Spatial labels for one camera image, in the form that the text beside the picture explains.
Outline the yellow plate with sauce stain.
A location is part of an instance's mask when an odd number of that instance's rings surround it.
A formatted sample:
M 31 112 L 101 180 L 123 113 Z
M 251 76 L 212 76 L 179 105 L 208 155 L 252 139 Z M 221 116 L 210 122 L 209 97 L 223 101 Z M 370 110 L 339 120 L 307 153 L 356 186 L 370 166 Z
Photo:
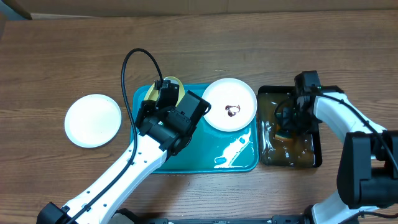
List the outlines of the yellow plate with sauce stain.
M 150 86 L 144 101 L 154 102 L 155 109 L 160 110 L 168 106 L 177 106 L 184 95 L 182 82 L 175 77 L 166 77 L 163 80 L 156 80 Z

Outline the green and yellow sponge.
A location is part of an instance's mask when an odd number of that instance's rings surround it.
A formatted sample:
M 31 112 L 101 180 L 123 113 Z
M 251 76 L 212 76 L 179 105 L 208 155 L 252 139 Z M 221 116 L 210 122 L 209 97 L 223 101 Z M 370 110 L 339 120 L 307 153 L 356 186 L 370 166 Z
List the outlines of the green and yellow sponge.
M 277 124 L 276 124 L 276 133 L 274 139 L 278 141 L 291 141 L 293 140 L 292 133 L 282 129 L 281 126 L 279 125 L 279 120 L 281 119 L 281 116 L 282 116 L 281 113 L 277 113 L 275 116 Z

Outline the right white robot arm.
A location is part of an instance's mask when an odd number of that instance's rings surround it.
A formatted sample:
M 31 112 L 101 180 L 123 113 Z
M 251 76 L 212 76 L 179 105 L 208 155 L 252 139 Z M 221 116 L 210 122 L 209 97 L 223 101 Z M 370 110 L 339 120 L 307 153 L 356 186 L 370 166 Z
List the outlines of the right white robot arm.
M 309 206 L 309 223 L 357 223 L 397 203 L 397 131 L 388 131 L 356 109 L 338 86 L 323 86 L 316 71 L 294 79 L 288 99 L 274 110 L 278 125 L 295 134 L 312 134 L 325 123 L 343 143 L 337 190 Z

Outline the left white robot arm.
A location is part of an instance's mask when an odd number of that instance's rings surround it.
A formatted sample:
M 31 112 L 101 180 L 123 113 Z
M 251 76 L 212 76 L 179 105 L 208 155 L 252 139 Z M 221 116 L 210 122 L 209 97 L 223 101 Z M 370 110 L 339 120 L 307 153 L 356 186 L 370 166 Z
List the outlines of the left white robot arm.
M 170 157 L 185 148 L 211 105 L 175 80 L 153 88 L 132 129 L 134 140 L 121 157 L 92 185 L 59 208 L 48 203 L 37 223 L 108 223 L 137 186 Z

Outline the white plate with dark stain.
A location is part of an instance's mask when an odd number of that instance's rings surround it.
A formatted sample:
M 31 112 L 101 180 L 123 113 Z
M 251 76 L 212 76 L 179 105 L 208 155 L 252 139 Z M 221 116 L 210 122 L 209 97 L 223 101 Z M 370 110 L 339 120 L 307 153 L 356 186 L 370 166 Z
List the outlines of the white plate with dark stain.
M 236 78 L 213 82 L 205 89 L 202 98 L 211 105 L 204 119 L 219 131 L 239 131 L 249 125 L 257 113 L 254 91 Z

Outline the white plate with orange stain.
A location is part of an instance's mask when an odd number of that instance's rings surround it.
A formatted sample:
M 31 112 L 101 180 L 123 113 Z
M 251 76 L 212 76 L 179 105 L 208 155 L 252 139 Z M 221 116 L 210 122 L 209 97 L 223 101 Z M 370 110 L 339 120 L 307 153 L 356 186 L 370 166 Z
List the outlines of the white plate with orange stain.
M 64 129 L 69 140 L 77 146 L 96 148 L 107 144 L 121 127 L 119 105 L 102 94 L 86 95 L 68 109 Z

